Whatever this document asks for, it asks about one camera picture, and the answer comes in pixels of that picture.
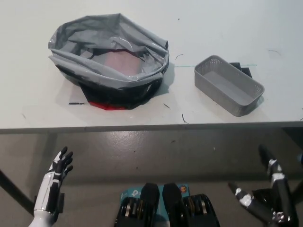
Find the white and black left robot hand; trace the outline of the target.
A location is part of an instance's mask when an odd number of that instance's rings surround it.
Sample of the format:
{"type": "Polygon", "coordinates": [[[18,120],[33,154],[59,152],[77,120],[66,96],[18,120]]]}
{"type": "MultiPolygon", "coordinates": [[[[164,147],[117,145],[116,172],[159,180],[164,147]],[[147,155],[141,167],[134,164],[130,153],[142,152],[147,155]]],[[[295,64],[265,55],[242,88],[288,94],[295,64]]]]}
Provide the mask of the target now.
{"type": "Polygon", "coordinates": [[[64,147],[52,161],[44,175],[36,198],[34,211],[46,211],[51,214],[58,212],[62,183],[67,174],[73,169],[73,152],[64,147]]]}

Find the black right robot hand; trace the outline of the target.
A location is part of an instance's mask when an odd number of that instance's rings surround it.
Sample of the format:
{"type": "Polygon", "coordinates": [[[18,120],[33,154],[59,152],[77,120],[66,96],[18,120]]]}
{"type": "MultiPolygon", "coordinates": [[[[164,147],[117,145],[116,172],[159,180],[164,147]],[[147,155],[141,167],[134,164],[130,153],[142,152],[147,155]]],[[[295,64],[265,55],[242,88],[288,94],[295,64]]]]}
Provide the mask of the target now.
{"type": "Polygon", "coordinates": [[[297,227],[299,218],[295,208],[288,180],[275,156],[265,145],[259,145],[260,160],[271,183],[269,189],[257,190],[260,196],[269,199],[270,203],[261,201],[256,195],[250,194],[235,183],[228,183],[239,204],[251,215],[268,227],[297,227]]]}

